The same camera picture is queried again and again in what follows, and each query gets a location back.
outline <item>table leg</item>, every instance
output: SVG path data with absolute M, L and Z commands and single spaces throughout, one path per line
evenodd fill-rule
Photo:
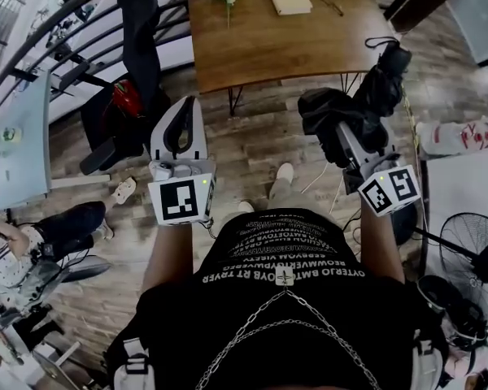
M 237 103 L 238 99 L 241 97 L 242 89 L 244 87 L 241 87 L 238 90 L 237 98 L 235 98 L 235 101 L 233 102 L 233 87 L 228 88 L 228 100 L 229 100 L 229 115 L 232 117 L 235 116 L 235 109 L 237 108 Z
M 349 91 L 351 91 L 352 85 L 354 85 L 354 83 L 358 79 L 358 76 L 359 76 L 359 72 L 355 75 L 355 78 L 352 80 L 351 85 L 349 85 L 349 88 L 347 88 L 347 81 L 346 81 L 346 83 L 345 83 L 345 94 L 348 94 Z

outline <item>backpack strap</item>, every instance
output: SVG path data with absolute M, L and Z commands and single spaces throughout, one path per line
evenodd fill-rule
M 139 338 L 123 341 L 127 361 L 115 371 L 114 390 L 155 390 L 154 367 Z
M 432 346 L 431 340 L 419 340 L 420 331 L 415 333 L 412 349 L 411 390 L 435 390 L 439 385 L 443 364 L 441 352 Z

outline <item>white slipper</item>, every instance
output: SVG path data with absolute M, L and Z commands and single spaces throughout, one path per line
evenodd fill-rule
M 124 204 L 129 196 L 136 191 L 136 181 L 133 178 L 128 178 L 124 182 L 121 182 L 115 189 L 112 196 L 118 204 Z
M 277 179 L 284 178 L 287 179 L 290 184 L 293 182 L 294 169 L 291 163 L 284 163 L 278 168 Z
M 112 228 L 108 226 L 107 221 L 105 221 L 105 219 L 98 227 L 98 231 L 101 232 L 101 235 L 103 236 L 104 240 L 109 241 L 114 238 L 114 232 L 112 231 Z
M 255 212 L 255 208 L 248 201 L 241 201 L 237 209 L 239 212 Z

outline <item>metal chain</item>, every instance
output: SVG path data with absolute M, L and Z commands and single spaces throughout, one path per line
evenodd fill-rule
M 320 328 L 320 327 L 317 327 L 315 325 L 312 325 L 310 323 L 306 323 L 304 321 L 297 320 L 297 319 L 285 319 L 282 321 L 277 321 L 275 323 L 269 323 L 267 325 L 263 325 L 262 327 L 258 327 L 252 331 L 244 333 L 246 328 L 256 320 L 256 318 L 260 312 L 266 310 L 268 308 L 268 306 L 270 306 L 274 301 L 276 301 L 277 299 L 279 299 L 280 297 L 282 297 L 284 295 L 292 297 L 300 305 L 308 308 L 326 326 L 327 330 L 325 330 L 324 328 Z M 220 351 L 220 353 L 217 355 L 215 360 L 213 360 L 211 365 L 204 372 L 203 377 L 199 380 L 197 386 L 195 387 L 195 390 L 203 390 L 207 386 L 208 381 L 210 380 L 211 376 L 219 368 L 220 362 L 224 359 L 224 357 L 226 357 L 228 352 L 236 344 L 238 344 L 239 342 L 249 338 L 250 336 L 253 336 L 254 334 L 256 334 L 258 332 L 264 331 L 264 330 L 272 328 L 272 327 L 278 327 L 280 325 L 288 325 L 288 324 L 295 324 L 295 325 L 301 325 L 304 327 L 309 327 L 315 331 L 321 332 L 327 336 L 330 336 L 334 340 L 336 340 L 349 353 L 349 355 L 351 356 L 351 358 L 353 359 L 355 364 L 364 371 L 365 376 L 367 377 L 369 383 L 374 388 L 374 390 L 381 390 L 380 386 L 378 385 L 378 383 L 376 381 L 376 378 L 373 375 L 373 373 L 371 373 L 371 371 L 365 366 L 364 362 L 361 360 L 358 353 L 356 351 L 354 351 L 354 349 L 349 345 L 349 343 L 347 343 L 347 341 L 345 341 L 343 338 L 341 338 L 337 334 L 336 329 L 325 320 L 324 316 L 317 309 L 315 309 L 314 307 L 309 305 L 305 299 L 295 295 L 293 292 L 291 292 L 287 288 L 284 288 L 284 290 L 282 290 L 282 292 L 276 294 L 271 299 L 269 299 L 269 301 L 263 303 L 259 307 L 259 309 L 256 312 L 254 312 L 247 319 L 246 324 L 237 331 L 237 334 L 235 335 L 235 337 L 224 347 L 224 349 L 222 351 Z

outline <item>white box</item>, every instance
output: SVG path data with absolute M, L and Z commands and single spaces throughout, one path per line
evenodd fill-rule
M 203 173 L 149 183 L 158 224 L 207 221 L 215 182 L 215 173 Z
M 358 190 L 378 217 L 399 210 L 421 197 L 412 165 L 375 172 Z

